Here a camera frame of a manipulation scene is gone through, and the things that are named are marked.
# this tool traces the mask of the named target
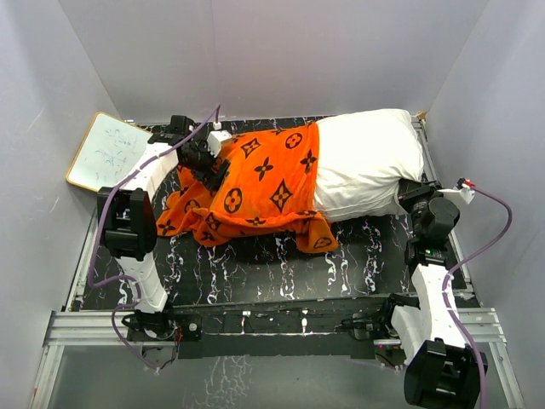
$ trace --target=robotic arm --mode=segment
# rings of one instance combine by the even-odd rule
[[[164,132],[153,134],[134,168],[141,172],[117,192],[106,209],[106,222],[100,236],[100,243],[141,289],[141,298],[135,306],[135,324],[130,328],[157,339],[166,339],[172,331],[175,314],[153,258],[157,228],[150,198],[178,165],[192,170],[211,192],[219,188],[229,167],[228,161],[218,160],[221,147],[231,138],[226,131],[215,130],[208,135],[201,132],[175,151],[159,155],[192,133],[194,126],[187,117],[173,116]],[[111,191],[111,187],[99,191],[99,214],[105,209]],[[450,305],[455,305],[450,281],[443,288],[448,234],[459,219],[458,207],[467,205],[473,196],[469,182],[463,179],[455,189],[442,189],[436,182],[400,182],[399,204],[410,214],[414,229],[414,237],[405,250],[405,262],[418,298],[392,294],[372,320],[371,327],[377,324],[387,328],[388,333],[392,328],[397,332],[408,366],[405,399],[411,405],[465,409],[474,407],[479,395],[479,374],[473,351],[443,300],[445,293]],[[136,294],[136,284],[133,281],[129,284]],[[354,314],[352,320],[358,323],[367,319]]]

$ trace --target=aluminum frame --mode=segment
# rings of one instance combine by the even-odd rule
[[[437,179],[427,145],[425,124],[418,118],[413,118],[412,124],[422,144],[426,174],[432,179]],[[42,360],[38,368],[33,390],[30,404],[31,409],[46,409],[48,407],[66,346],[123,346],[112,329],[111,312],[72,312],[73,303],[81,299],[85,289],[87,270],[96,235],[97,220],[95,213],[89,224],[89,231],[83,244],[82,254],[66,300],[66,312],[52,313],[43,344]],[[458,259],[463,259],[460,244],[454,231],[450,234],[450,242]],[[456,294],[465,294],[467,297],[472,297],[474,296],[473,287],[468,269],[465,266],[462,267],[462,273],[468,288],[465,291],[456,291]],[[462,323],[468,328],[472,336],[475,337],[475,340],[478,343],[489,344],[492,359],[496,365],[509,409],[525,409],[526,406],[511,366],[506,338],[503,335],[503,329],[497,318],[496,310],[494,308],[460,308],[458,311]],[[130,312],[119,312],[116,314],[118,327],[124,336],[127,335],[127,328],[121,324],[121,319],[126,314],[130,314]],[[375,344],[396,343],[399,342],[395,340],[375,341]],[[172,343],[154,341],[133,343],[133,345],[141,347],[171,347]]]

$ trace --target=white robotic arm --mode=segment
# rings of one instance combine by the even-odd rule
[[[185,123],[184,125],[187,127],[188,131],[192,131],[192,125],[187,126]],[[155,134],[154,137],[150,139],[150,143],[148,143],[146,151],[143,153],[141,159],[128,173],[128,175],[132,174],[135,170],[141,171],[133,179],[127,182],[127,184],[123,187],[123,191],[120,193],[130,194],[136,191],[143,191],[144,202],[146,202],[146,200],[151,201],[164,178],[180,163],[180,161],[193,160],[193,152],[181,153],[180,151],[172,151],[171,153],[168,153],[162,157],[159,156],[161,153],[166,152],[171,145],[176,143],[181,137],[183,137],[182,134],[175,135],[166,132]],[[225,130],[214,130],[208,134],[208,137],[206,137],[206,143],[202,143],[204,138],[201,138],[200,141],[195,141],[194,145],[198,146],[196,147],[196,149],[198,149],[198,154],[203,155],[199,159],[206,157],[206,163],[213,164],[214,160],[218,157],[222,146],[225,145],[225,143],[229,141],[231,137],[231,134]],[[142,168],[142,166],[150,161],[150,159],[156,157],[158,157],[158,159]],[[126,218],[129,218],[131,215],[128,215],[127,213],[134,211],[131,209],[130,200],[131,198],[129,196],[128,199],[124,200],[124,203],[123,200],[121,200],[122,203],[118,203],[118,205],[125,205],[125,208],[118,207],[116,209],[114,206],[114,209],[110,209],[110,211],[116,214],[115,217],[123,219],[125,216],[127,216]],[[130,230],[135,230],[135,223],[130,226]],[[108,243],[107,237],[105,241],[106,247],[108,247],[111,251],[112,247],[118,247],[117,241]],[[138,285],[140,287],[141,299],[137,300],[138,303],[135,306],[135,309],[146,314],[162,312],[168,298],[168,295],[161,284],[161,280],[159,279],[158,271],[155,266],[155,257],[152,251],[152,247],[155,245],[155,239],[152,239],[152,242],[153,245],[151,246],[151,250],[148,247],[148,250],[150,251],[142,251],[141,253],[143,254],[138,256],[135,256],[135,254],[130,251],[129,254],[126,254],[126,251],[120,251],[117,254],[113,254],[115,256],[115,260],[118,262],[125,275],[135,279],[129,281],[133,294],[137,294],[136,286]]]
[[[469,205],[475,196],[475,191],[466,184],[462,184],[461,188],[439,189],[438,192],[457,208]],[[432,256],[437,249],[430,248],[424,251]],[[393,311],[392,326],[399,334],[406,365],[412,362],[427,339],[440,338],[445,344],[462,349],[466,346],[466,339],[450,317],[443,300],[442,286],[447,273],[445,265],[419,263],[411,280],[418,294],[420,307],[397,306]],[[457,315],[451,280],[445,291],[450,305],[455,306],[453,309]]]

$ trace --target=black bracket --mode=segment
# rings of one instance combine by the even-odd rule
[[[112,187],[103,187],[97,194],[98,214],[101,215]],[[120,190],[106,213],[100,244],[112,257],[133,257],[139,262],[153,251],[157,242],[155,216],[147,192]]]
[[[413,237],[405,247],[405,264],[412,275],[418,264],[446,267],[449,233],[460,219],[460,211],[439,192],[436,181],[399,182],[398,201],[410,214]]]
[[[133,342],[154,339],[145,330],[155,332],[165,341],[173,339],[174,329],[180,330],[184,342],[200,341],[203,336],[203,317],[199,314],[176,313],[170,302],[166,303],[163,311],[153,314],[142,313],[137,309],[133,314],[124,316],[121,322],[132,330],[128,339]]]
[[[172,147],[186,138],[195,128],[190,118],[173,115],[164,132],[152,135],[148,143],[168,143]],[[208,150],[208,135],[201,130],[188,143],[176,149],[178,164],[190,169],[195,179],[204,184],[210,192],[217,192],[229,168],[229,161],[213,157]]]
[[[481,353],[488,369],[486,355]],[[429,409],[473,409],[479,397],[479,369],[473,351],[425,341],[407,367],[404,395],[407,403]]]
[[[397,306],[419,308],[420,302],[417,297],[390,294],[377,312],[374,314],[353,313],[351,318],[341,321],[339,329],[348,332],[358,341],[390,338],[396,335],[393,333],[392,315]]]

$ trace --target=orange blanket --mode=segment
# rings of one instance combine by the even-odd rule
[[[189,169],[178,167],[181,190],[159,217],[160,236],[192,231],[201,245],[241,236],[291,231],[307,253],[334,250],[330,226],[313,210],[318,168],[318,126],[235,135],[218,162],[231,162],[220,190],[211,194]]]

